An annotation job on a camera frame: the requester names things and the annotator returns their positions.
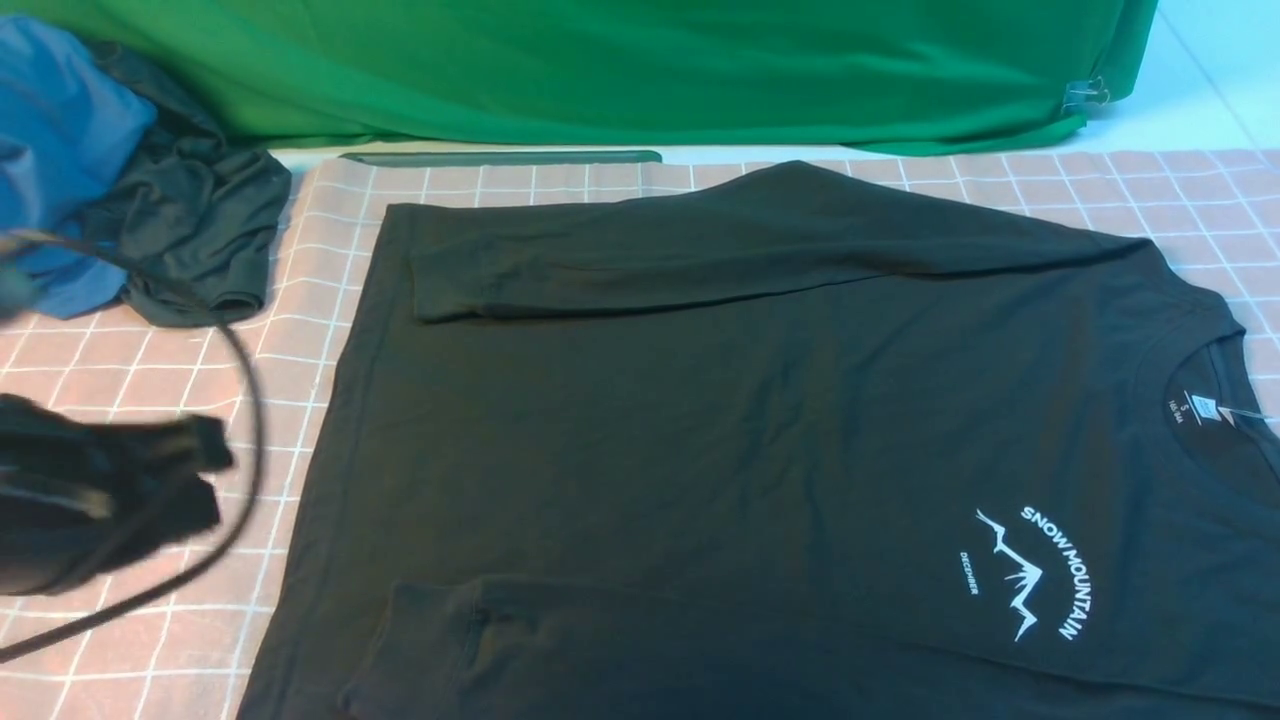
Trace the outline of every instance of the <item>cord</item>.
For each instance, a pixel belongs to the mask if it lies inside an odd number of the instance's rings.
[[[23,245],[56,245],[72,250],[74,252],[79,252],[81,255],[96,258],[97,260],[115,265],[116,268],[123,269],[131,275],[143,278],[148,283],[152,283],[156,287],[160,287],[164,291],[174,295],[175,297],[180,299],[182,301],[195,307],[197,313],[205,315],[209,323],[219,332],[219,334],[223,336],[223,338],[230,346],[232,352],[236,355],[236,361],[244,375],[244,382],[248,387],[250,410],[253,420],[251,430],[253,437],[253,450],[252,450],[252,469],[250,470],[250,480],[247,491],[248,498],[246,500],[244,507],[241,510],[241,514],[236,518],[236,521],[232,524],[230,530],[227,533],[227,537],[224,537],[223,541],[218,543],[216,547],[214,547],[214,550],[211,550],[207,555],[201,557],[195,565],[187,568],[186,570],[178,573],[177,575],[169,578],[168,580],[160,582],[125,600],[122,600],[114,605],[110,605],[90,615],[86,615],[84,618],[72,620],[64,625],[59,625],[51,630],[40,633],[38,635],[18,641],[5,647],[0,647],[0,665],[23,657],[26,655],[38,652],[41,650],[58,644],[63,641],[70,639],[81,633],[92,630],[93,628],[105,625],[111,620],[127,615],[137,610],[138,607],[142,607],[143,605],[147,605],[157,598],[161,598],[182,588],[187,583],[191,583],[196,578],[207,573],[209,569],[212,568],[219,560],[221,560],[227,555],[227,552],[230,551],[232,546],[234,546],[236,542],[239,541],[241,536],[244,534],[244,528],[248,525],[250,520],[253,519],[253,514],[257,510],[257,498],[262,491],[262,466],[265,455],[264,448],[266,447],[266,428],[264,423],[265,411],[262,405],[261,383],[259,382],[257,373],[253,370],[253,363],[250,359],[248,350],[244,348],[244,343],[241,341],[239,336],[236,334],[236,331],[228,327],[227,323],[221,322],[214,313],[214,310],[209,306],[209,304],[205,302],[198,295],[196,295],[193,290],[187,287],[184,283],[152,273],[136,260],[123,258],[110,250],[105,250],[102,247],[99,247],[88,242],[81,242],[44,232],[31,232],[31,231],[13,231],[8,234],[13,236],[15,240],[19,241],[19,243]],[[152,498],[148,506],[145,507],[140,512],[140,515],[152,515],[157,512],[161,509],[161,506],[165,505],[166,500],[168,496],[161,493],[160,496]],[[141,528],[140,523],[127,524],[119,530],[118,536],[109,539],[108,543],[115,544],[123,539],[127,539],[129,534],[136,533],[140,528]]]

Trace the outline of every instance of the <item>white print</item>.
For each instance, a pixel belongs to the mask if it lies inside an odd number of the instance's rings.
[[[969,594],[978,594],[978,578],[973,574],[973,562],[969,562],[969,553],[960,553],[960,565],[964,568],[965,580],[969,582]]]
[[[1089,579],[1089,568],[1080,559],[1080,551],[1071,541],[1062,534],[1048,518],[1041,515],[1034,507],[1023,507],[1023,519],[1034,523],[1053,544],[1061,551],[1066,560],[1066,568],[1071,571],[1071,584],[1075,585],[1075,597],[1071,600],[1071,614],[1057,629],[1059,634],[1069,641],[1074,641],[1084,628],[1084,621],[1089,619],[1093,610],[1093,580]]]
[[[1018,628],[1018,634],[1014,635],[1014,642],[1018,642],[1023,638],[1023,633],[1038,621],[1036,615],[1027,609],[1027,598],[1030,597],[1032,591],[1036,589],[1036,583],[1038,583],[1041,577],[1044,575],[1044,571],[1028,562],[1021,555],[1018,555],[1014,548],[1005,544],[1004,525],[983,515],[982,510],[978,510],[978,519],[989,525],[996,533],[996,550],[992,551],[992,555],[1005,555],[1023,568],[1021,573],[1015,573],[1005,578],[1006,580],[1018,580],[1018,594],[1015,594],[1012,602],[1009,603],[1009,607],[1016,610],[1018,614],[1023,616],[1023,625]]]
[[[1178,402],[1172,400],[1169,401],[1169,411],[1174,414],[1174,419],[1178,420],[1179,425],[1187,421],[1187,418],[1183,418],[1183,413],[1185,413],[1187,410],[1190,410],[1190,406],[1188,405],[1179,406]]]

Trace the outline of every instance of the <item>green backdrop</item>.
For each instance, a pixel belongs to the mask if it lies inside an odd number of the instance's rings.
[[[1157,0],[0,0],[157,60],[237,137],[1050,145]]]

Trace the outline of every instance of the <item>t-shirt sleeve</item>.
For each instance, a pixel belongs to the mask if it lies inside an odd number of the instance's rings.
[[[417,222],[393,218],[401,213]],[[678,196],[483,210],[397,206],[393,219],[428,236],[410,254],[422,322],[673,310],[887,274],[1091,261],[1147,242],[803,163]],[[956,227],[965,229],[959,238]]]

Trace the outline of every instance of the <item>blue fabric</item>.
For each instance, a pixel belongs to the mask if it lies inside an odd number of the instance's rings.
[[[104,74],[76,36],[0,15],[0,231],[78,238],[76,211],[115,184],[156,120],[146,100]],[[36,310],[70,318],[114,300],[125,273],[60,247],[15,259],[42,290]]]

